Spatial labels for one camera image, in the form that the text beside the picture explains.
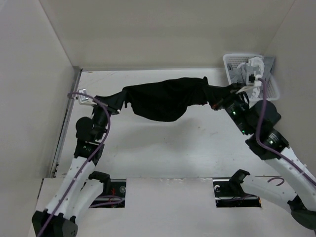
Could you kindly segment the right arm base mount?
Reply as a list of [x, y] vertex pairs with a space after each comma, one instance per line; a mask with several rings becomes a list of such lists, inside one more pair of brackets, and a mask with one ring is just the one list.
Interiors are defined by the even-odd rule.
[[241, 188], [233, 190], [229, 185], [229, 178], [213, 179], [213, 188], [217, 208], [261, 208], [261, 200], [258, 196], [247, 194]]

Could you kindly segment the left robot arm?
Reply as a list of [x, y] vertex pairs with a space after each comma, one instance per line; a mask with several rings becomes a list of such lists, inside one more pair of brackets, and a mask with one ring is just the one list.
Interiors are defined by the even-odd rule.
[[49, 204], [32, 216], [36, 236], [75, 237], [79, 220], [94, 200], [110, 193], [108, 175], [97, 172], [95, 168], [109, 134], [110, 117], [120, 111], [121, 107], [109, 103], [95, 104], [91, 117], [77, 121], [77, 145], [70, 168]]

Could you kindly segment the black tank top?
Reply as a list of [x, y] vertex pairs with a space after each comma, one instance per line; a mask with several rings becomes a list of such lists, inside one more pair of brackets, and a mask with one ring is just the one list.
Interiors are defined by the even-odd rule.
[[226, 87], [211, 86], [208, 78], [179, 78], [161, 82], [126, 86], [111, 96], [96, 96], [114, 110], [131, 104], [134, 114], [154, 121], [172, 122], [179, 119], [192, 105], [209, 104], [218, 109], [219, 103], [238, 91], [237, 83]]

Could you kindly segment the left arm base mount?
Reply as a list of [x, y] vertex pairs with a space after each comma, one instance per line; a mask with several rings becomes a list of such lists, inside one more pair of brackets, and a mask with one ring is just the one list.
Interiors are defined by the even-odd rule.
[[93, 201], [90, 208], [124, 208], [126, 179], [112, 179], [107, 188]]

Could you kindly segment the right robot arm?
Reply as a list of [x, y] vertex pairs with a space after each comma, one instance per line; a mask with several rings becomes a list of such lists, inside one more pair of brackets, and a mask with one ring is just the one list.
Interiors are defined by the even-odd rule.
[[240, 84], [216, 86], [208, 101], [212, 109], [224, 109], [243, 135], [250, 135], [245, 141], [249, 149], [290, 186], [290, 189], [278, 188], [240, 169], [226, 184], [214, 188], [217, 196], [222, 197], [225, 191], [238, 198], [259, 196], [289, 212], [303, 227], [315, 230], [316, 178], [274, 128], [281, 119], [276, 107], [266, 98], [250, 107]]

